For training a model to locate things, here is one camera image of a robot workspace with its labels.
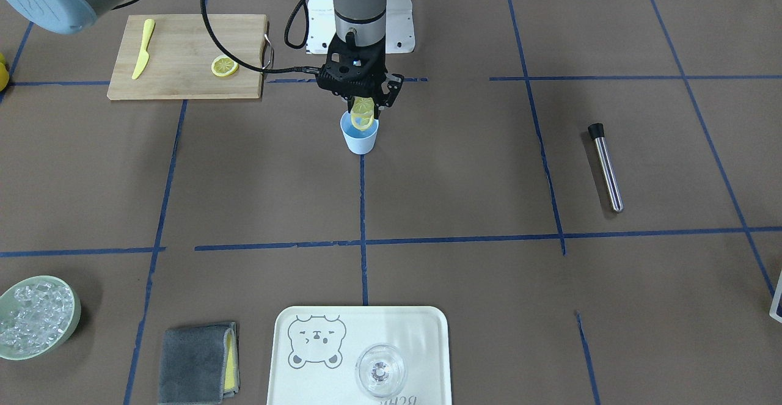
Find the grey folded cloth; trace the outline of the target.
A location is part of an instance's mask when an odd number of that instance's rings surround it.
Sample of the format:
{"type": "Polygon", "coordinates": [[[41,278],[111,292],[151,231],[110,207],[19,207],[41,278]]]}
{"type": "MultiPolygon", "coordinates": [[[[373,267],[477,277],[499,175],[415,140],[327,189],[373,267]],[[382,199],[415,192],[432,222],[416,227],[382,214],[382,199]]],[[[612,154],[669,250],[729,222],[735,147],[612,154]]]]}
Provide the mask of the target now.
{"type": "Polygon", "coordinates": [[[159,404],[221,404],[239,388],[236,322],[165,331],[159,404]]]}

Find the yellow lemon lower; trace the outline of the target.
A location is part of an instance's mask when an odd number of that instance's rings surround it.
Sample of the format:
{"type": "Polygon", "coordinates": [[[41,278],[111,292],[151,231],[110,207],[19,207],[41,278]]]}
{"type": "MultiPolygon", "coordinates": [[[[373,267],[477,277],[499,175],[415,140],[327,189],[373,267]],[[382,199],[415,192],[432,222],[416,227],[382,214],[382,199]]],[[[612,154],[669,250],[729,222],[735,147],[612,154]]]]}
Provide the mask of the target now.
{"type": "Polygon", "coordinates": [[[7,65],[7,60],[3,53],[0,53],[0,91],[3,92],[8,88],[10,82],[10,73],[7,65]]]}

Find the yellow plastic knife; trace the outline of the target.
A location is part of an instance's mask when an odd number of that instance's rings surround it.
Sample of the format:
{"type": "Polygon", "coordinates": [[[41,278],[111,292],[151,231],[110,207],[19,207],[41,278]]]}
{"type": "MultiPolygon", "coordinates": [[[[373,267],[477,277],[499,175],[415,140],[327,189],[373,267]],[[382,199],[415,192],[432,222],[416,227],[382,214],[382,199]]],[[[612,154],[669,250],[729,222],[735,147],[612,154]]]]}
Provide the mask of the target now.
{"type": "Polygon", "coordinates": [[[154,29],[156,26],[156,21],[153,18],[147,18],[144,21],[143,28],[142,28],[142,38],[139,48],[139,54],[137,55],[137,61],[135,62],[134,70],[131,75],[131,79],[137,80],[143,74],[143,71],[145,71],[148,61],[149,61],[149,52],[148,52],[148,46],[150,43],[150,40],[153,36],[154,29]]]}

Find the yellow lemon slice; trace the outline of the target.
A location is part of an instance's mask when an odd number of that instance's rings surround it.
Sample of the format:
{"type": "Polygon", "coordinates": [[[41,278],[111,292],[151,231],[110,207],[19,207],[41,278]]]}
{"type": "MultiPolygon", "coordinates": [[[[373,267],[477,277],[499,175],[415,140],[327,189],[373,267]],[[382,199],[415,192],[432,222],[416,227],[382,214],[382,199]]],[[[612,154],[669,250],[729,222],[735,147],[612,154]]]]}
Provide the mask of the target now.
{"type": "Polygon", "coordinates": [[[372,98],[354,97],[350,107],[350,123],[357,131],[366,131],[375,121],[375,103],[372,98]]]}

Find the green bowl of ice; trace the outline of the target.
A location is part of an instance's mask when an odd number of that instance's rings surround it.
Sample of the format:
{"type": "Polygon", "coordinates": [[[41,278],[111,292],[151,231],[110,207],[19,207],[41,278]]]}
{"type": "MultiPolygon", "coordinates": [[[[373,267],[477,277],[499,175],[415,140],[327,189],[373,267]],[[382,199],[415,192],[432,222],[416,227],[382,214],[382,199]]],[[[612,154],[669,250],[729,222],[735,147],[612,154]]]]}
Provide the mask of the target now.
{"type": "Polygon", "coordinates": [[[1,356],[41,357],[64,344],[80,318],[80,296],[69,283],[54,276],[24,279],[1,297],[1,356]]]}

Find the steel muddler black tip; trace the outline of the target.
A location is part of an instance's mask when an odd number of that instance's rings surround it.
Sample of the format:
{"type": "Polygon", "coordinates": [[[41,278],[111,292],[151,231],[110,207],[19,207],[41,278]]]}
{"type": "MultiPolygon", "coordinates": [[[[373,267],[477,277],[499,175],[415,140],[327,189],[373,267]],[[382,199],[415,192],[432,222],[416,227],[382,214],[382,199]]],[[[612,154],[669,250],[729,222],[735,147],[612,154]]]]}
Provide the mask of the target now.
{"type": "Polygon", "coordinates": [[[608,191],[608,199],[614,213],[622,213],[624,202],[620,188],[618,187],[617,177],[613,167],[613,162],[608,150],[608,141],[605,137],[604,125],[602,123],[593,123],[588,127],[588,133],[594,143],[599,165],[602,170],[604,184],[608,191]]]}

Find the clear wine glass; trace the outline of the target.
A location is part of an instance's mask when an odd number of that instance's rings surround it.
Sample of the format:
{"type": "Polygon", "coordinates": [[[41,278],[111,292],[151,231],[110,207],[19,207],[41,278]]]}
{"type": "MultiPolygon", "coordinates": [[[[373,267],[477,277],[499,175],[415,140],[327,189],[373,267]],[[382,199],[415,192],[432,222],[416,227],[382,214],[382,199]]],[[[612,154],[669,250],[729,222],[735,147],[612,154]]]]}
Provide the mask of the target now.
{"type": "Polygon", "coordinates": [[[374,399],[398,396],[407,382],[407,365],[399,348],[388,343],[364,350],[355,366],[361,393],[374,399]]]}

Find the light blue plastic cup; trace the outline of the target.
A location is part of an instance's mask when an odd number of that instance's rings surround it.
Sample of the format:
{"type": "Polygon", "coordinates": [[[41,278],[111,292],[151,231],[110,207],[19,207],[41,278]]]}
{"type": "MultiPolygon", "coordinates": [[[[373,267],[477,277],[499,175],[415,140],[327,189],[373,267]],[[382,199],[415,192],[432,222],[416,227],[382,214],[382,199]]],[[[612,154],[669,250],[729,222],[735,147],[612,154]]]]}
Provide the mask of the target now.
{"type": "Polygon", "coordinates": [[[379,120],[375,119],[367,130],[360,131],[352,124],[350,113],[344,112],[340,119],[340,129],[348,149],[356,155],[366,155],[374,149],[379,120]]]}

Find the cream bear serving tray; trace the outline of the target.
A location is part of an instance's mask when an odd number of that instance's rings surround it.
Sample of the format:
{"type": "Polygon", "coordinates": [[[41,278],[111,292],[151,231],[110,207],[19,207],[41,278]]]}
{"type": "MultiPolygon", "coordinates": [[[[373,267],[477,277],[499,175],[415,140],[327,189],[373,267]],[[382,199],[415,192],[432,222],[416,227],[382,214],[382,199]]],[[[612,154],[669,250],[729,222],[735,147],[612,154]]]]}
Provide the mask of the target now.
{"type": "Polygon", "coordinates": [[[435,307],[288,307],[268,404],[450,404],[446,316],[435,307]]]}

